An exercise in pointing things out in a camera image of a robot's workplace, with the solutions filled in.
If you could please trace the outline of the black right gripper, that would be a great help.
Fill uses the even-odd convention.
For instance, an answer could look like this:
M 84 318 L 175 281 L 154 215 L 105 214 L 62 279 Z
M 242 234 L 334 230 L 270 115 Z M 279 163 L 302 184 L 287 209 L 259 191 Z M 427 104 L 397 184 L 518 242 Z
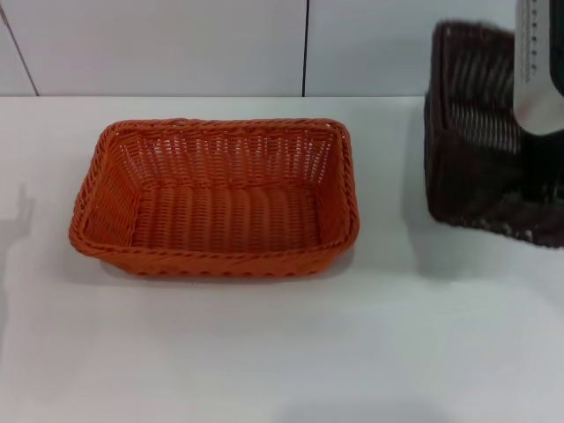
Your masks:
M 545 136 L 525 132 L 522 142 L 523 198 L 564 203 L 564 130 Z

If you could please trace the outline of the dark brown woven basket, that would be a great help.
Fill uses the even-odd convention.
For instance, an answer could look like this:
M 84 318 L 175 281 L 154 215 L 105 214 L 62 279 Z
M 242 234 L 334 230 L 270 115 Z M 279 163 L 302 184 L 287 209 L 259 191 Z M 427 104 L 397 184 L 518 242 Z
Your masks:
M 444 224 L 564 249 L 564 204 L 523 198 L 513 65 L 506 30 L 458 20 L 435 27 L 424 112 L 427 207 Z

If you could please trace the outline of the orange woven plastic basket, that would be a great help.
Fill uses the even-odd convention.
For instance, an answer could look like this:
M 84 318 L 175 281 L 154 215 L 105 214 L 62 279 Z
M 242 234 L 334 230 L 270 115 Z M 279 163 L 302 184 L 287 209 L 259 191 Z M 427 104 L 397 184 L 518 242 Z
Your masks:
M 341 122 L 130 120 L 100 134 L 69 238 L 133 275 L 284 278 L 324 271 L 359 230 Z

